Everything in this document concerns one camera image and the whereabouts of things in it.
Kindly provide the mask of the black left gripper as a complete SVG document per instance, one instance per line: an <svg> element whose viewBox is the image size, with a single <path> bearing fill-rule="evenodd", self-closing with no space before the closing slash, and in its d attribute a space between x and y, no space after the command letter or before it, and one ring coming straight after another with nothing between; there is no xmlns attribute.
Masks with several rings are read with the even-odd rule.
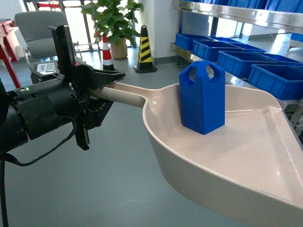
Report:
<svg viewBox="0 0 303 227"><path fill-rule="evenodd" d="M14 139L34 140L69 122L76 123L76 138L102 124L111 101L93 98L97 90L123 80L124 72L72 66L68 75L14 90Z"/></svg>

